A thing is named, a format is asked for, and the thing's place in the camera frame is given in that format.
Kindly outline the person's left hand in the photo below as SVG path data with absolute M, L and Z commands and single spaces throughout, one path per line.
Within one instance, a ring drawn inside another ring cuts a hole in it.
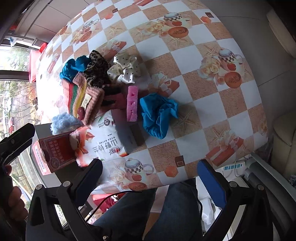
M 28 211 L 25 208 L 25 204 L 21 199 L 22 192 L 19 187 L 14 186 L 12 192 L 8 198 L 8 212 L 4 211 L 5 215 L 8 215 L 15 221 L 23 221 L 28 216 Z

